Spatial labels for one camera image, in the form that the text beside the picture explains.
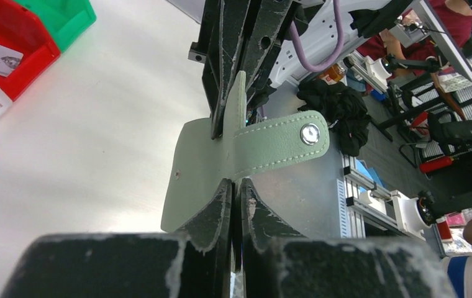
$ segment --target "chair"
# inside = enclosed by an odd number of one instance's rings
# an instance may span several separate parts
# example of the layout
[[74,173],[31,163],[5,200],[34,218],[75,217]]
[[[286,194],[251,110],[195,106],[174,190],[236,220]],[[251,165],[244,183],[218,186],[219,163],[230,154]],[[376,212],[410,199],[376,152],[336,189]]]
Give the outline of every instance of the chair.
[[[410,165],[417,168],[417,147],[416,145],[427,144],[436,141],[443,152],[440,156],[452,156],[468,151],[472,148],[472,120],[457,121],[455,115],[450,113],[451,121],[447,123],[439,122],[439,116],[433,113],[428,114],[428,127],[409,127],[411,129],[427,129],[430,132],[430,140],[426,142],[407,143],[399,147],[399,153],[408,161]],[[412,148],[413,161],[403,152],[405,147]]]

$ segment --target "red plastic bin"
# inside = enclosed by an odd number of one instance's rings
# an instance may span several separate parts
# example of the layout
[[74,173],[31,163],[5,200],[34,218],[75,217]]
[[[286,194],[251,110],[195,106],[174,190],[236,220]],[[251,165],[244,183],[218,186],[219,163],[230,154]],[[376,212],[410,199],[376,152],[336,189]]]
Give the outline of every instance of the red plastic bin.
[[24,54],[0,88],[15,101],[59,56],[60,50],[40,19],[13,0],[0,0],[0,45]]

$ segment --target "white table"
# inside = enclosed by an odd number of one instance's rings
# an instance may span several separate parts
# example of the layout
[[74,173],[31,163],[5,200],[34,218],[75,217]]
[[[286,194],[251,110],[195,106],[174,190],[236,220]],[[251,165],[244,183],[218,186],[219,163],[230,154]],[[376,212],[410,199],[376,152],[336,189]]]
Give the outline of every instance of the white table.
[[154,232],[183,124],[208,117],[199,25],[164,0],[97,22],[0,119],[0,291],[47,233]]

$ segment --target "fire extinguisher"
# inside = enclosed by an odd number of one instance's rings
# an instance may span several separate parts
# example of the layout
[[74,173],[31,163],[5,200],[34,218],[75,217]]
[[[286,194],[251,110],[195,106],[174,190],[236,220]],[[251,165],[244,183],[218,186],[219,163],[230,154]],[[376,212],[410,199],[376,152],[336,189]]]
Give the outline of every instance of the fire extinguisher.
[[428,174],[435,170],[446,168],[447,166],[451,166],[453,164],[453,161],[454,161],[454,158],[450,156],[443,156],[435,160],[430,160],[425,163],[421,163],[419,165],[419,170],[422,173]]

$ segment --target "screw hole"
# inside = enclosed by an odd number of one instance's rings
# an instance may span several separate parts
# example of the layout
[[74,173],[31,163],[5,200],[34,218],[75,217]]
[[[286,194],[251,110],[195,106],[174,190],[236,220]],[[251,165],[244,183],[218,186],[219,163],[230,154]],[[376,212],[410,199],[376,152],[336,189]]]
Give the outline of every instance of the screw hole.
[[265,50],[269,48],[270,45],[271,45],[271,39],[267,36],[262,37],[262,39],[260,40],[261,49]]

